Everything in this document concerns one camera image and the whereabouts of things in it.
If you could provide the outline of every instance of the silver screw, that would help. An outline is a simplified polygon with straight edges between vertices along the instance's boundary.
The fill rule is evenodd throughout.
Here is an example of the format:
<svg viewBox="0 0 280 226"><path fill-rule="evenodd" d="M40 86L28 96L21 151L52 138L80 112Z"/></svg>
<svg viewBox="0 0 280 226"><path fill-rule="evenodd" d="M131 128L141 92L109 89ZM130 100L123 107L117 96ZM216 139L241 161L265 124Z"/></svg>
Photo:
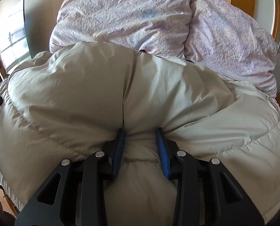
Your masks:
<svg viewBox="0 0 280 226"><path fill-rule="evenodd" d="M70 163L70 160L68 160L68 159L64 159L64 160L62 160L62 162L61 162L61 164L62 164L63 166L67 166L67 165L69 165L69 163Z"/></svg>
<svg viewBox="0 0 280 226"><path fill-rule="evenodd" d="M104 152L103 151L96 152L96 157L103 157L103 156L104 156Z"/></svg>
<svg viewBox="0 0 280 226"><path fill-rule="evenodd" d="M177 152L177 155L183 157L183 156L186 155L186 152L183 151L183 150L179 150L179 151Z"/></svg>
<svg viewBox="0 0 280 226"><path fill-rule="evenodd" d="M212 159L211 159L211 162L212 162L212 164L214 164L214 165L218 165L218 164L220 163L219 159L217 159L217 158L212 158Z"/></svg>

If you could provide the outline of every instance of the pillow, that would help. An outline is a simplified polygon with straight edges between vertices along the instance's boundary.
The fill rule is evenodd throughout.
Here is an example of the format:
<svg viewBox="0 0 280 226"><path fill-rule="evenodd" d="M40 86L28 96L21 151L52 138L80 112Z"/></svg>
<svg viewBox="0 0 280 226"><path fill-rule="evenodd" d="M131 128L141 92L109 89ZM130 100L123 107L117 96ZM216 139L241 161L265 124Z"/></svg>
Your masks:
<svg viewBox="0 0 280 226"><path fill-rule="evenodd" d="M103 41L159 57L183 57L191 15L190 0L65 0L50 51Z"/></svg>
<svg viewBox="0 0 280 226"><path fill-rule="evenodd" d="M185 57L218 74L249 81L275 97L272 73L277 44L252 17L223 0L191 0L193 13L185 41Z"/></svg>

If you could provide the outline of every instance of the beige comforter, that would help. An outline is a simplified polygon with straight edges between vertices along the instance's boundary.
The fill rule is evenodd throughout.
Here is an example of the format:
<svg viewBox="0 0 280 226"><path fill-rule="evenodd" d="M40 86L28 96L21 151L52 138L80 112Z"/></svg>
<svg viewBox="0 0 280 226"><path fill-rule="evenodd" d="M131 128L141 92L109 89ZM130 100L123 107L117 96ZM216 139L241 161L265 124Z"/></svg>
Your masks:
<svg viewBox="0 0 280 226"><path fill-rule="evenodd" d="M196 158L219 158L265 221L280 207L280 118L249 82L79 42L21 64L0 96L0 171L22 204L62 159L85 159L124 127L119 176L105 188L108 223L171 225L176 184L162 174L154 136L162 127Z"/></svg>

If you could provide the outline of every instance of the blue gripper pad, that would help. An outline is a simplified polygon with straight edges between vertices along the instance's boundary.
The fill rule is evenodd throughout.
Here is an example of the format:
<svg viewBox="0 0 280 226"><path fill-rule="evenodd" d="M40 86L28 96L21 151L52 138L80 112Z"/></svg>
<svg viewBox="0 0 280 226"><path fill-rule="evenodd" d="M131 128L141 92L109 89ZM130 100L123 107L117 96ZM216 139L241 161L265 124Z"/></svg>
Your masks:
<svg viewBox="0 0 280 226"><path fill-rule="evenodd" d="M123 149L124 149L124 144L125 144L125 132L124 130L122 130L122 132L120 133L119 136L119 141L118 141L118 145L115 151L115 155L112 161L112 174L113 177L116 178L118 176L119 173L119 168L121 165L121 158L122 158L122 154L123 154Z"/></svg>
<svg viewBox="0 0 280 226"><path fill-rule="evenodd" d="M159 157L162 165L162 170L167 179L170 177L170 161L168 157L168 153L166 151L166 147L163 140L162 135L159 129L156 129L156 144L158 147Z"/></svg>

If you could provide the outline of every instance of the pillowcase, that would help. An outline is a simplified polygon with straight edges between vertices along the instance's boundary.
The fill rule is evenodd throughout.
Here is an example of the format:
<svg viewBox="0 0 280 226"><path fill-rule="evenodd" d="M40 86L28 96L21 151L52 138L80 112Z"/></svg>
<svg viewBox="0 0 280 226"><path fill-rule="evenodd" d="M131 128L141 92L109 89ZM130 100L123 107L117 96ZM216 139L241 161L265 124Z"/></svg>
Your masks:
<svg viewBox="0 0 280 226"><path fill-rule="evenodd" d="M275 97L278 46L251 16L223 0L191 0L185 57Z"/></svg>
<svg viewBox="0 0 280 226"><path fill-rule="evenodd" d="M190 0L65 0L50 51L103 41L163 58L183 57L191 15Z"/></svg>

